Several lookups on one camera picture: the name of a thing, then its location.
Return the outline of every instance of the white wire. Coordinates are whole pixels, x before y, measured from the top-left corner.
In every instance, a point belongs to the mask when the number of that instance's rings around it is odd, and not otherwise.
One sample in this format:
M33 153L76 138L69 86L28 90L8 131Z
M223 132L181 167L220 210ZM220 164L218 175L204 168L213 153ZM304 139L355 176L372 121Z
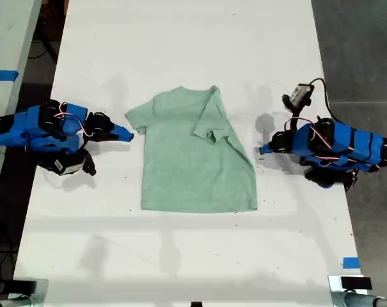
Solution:
M59 109L59 111L60 111L61 113L64 113L63 110L61 109L61 107L64 106L65 104L67 104L67 103L66 103L66 102L60 102L60 103L59 103L58 109Z
M310 128L312 129L312 131L314 131L314 134L313 134L313 137L312 137L310 140L312 140L312 139L315 137L315 135L318 135L318 137L324 142L324 144L325 144L329 149L331 149L331 145L327 142L327 140L325 139L325 137L322 136L322 134L320 134L320 132L318 132L317 130L315 130L315 128L314 128L314 123L313 123L311 120L308 120L308 119L303 118L303 117L293 117L293 118L291 118L290 120L287 120L287 121L284 123L284 130L287 130L287 123L290 122L292 119L305 120L306 122L311 123ZM348 149L354 151L353 147L351 147L351 146L348 146Z
M79 122L79 125L81 126L81 130L84 132L84 134L85 134L86 136L88 136L88 137L92 137L93 133L92 133L91 135L89 135L88 133L86 133L82 121L81 121L77 116L75 116L74 114L71 114L71 113L61 112L61 113L55 114L54 117L58 117L58 116L61 116L61 115L63 115L63 116L65 116L65 115L73 116L73 117Z

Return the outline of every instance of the blue tape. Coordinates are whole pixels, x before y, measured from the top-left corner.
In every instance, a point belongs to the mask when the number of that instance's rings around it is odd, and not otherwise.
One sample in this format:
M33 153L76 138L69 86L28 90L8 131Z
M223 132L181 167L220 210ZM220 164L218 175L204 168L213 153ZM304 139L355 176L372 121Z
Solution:
M19 76L16 70L0 70L0 81L15 81Z
M344 257L342 267L343 269L359 269L358 257Z

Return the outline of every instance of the black cable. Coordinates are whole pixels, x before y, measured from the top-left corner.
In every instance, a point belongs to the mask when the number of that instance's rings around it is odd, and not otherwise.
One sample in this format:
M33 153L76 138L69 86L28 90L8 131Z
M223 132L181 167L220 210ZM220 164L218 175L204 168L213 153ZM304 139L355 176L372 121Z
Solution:
M312 85L315 81L321 81L321 83L324 87L324 101L326 102L326 107L327 107L328 113L331 115L332 118L334 118L335 121L337 121L339 123L343 123L331 112L331 110L329 108L326 82L324 81L323 78L315 78L313 81L310 82L310 85Z
M40 53L39 55L37 55L37 56L29 56L28 58L29 59L38 59L38 58L41 58L44 54L46 54L47 53L47 49L44 47L44 50L42 51L42 53Z

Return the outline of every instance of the cable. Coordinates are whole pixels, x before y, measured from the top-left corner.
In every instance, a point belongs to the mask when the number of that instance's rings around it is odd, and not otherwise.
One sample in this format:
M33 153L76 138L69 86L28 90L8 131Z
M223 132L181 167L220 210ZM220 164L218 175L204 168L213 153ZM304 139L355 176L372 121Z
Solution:
M311 123L310 125L310 128L312 131L314 131L314 134L313 134L313 137L310 139L312 140L315 135L318 135L318 137L324 142L324 144L331 149L331 145L328 143L328 141L326 140L326 138L324 136L321 135L320 132L318 132L315 128L314 128L314 123L311 121L311 120L307 120L306 118L303 118L303 117L292 117L291 119L287 120L285 123L284 123L284 131L287 130L287 123L290 122L291 120L293 119L298 119L298 120L305 120L306 122L309 122Z
M37 56L29 56L28 58L29 59L38 59L38 58L41 58L46 53L47 53L47 49L44 47L44 50L39 55L37 55Z
M64 113L63 110L61 109L61 107L64 106L65 104L67 104L67 103L66 103L66 102L61 102L61 103L59 104L58 109L59 109L59 111L60 111L61 113Z
M342 123L330 110L329 108L329 102L328 102L328 97L327 97L327 86L326 86L326 82L323 78L315 78L313 81L310 82L310 85L312 85L315 81L321 81L323 87L324 87L324 101L326 103L326 107L327 107L327 110L328 110L328 113L334 118L334 120L336 122L339 122L339 123Z
M91 135L89 135L88 133L86 133L82 121L81 121L77 116L75 116L74 114L66 113L66 112L60 112L60 113L58 113L58 114L55 114L54 117L59 117L59 116L61 116L61 115L63 115L63 116L66 116L66 115L67 115L67 116L72 116L72 117L76 118L77 121L79 122L79 125L81 126L81 130L84 132L84 134L85 134L86 136L88 136L89 138L93 136L93 133L92 133Z

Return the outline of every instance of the black clamp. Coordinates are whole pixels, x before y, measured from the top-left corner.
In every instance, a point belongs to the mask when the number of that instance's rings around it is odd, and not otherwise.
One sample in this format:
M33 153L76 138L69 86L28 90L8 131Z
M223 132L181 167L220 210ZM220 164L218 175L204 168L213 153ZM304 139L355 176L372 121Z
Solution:
M104 113L96 112L88 115L85 120L85 130L91 136L84 134L84 139L93 142L116 141L118 136L110 133L114 129L114 124L111 119Z

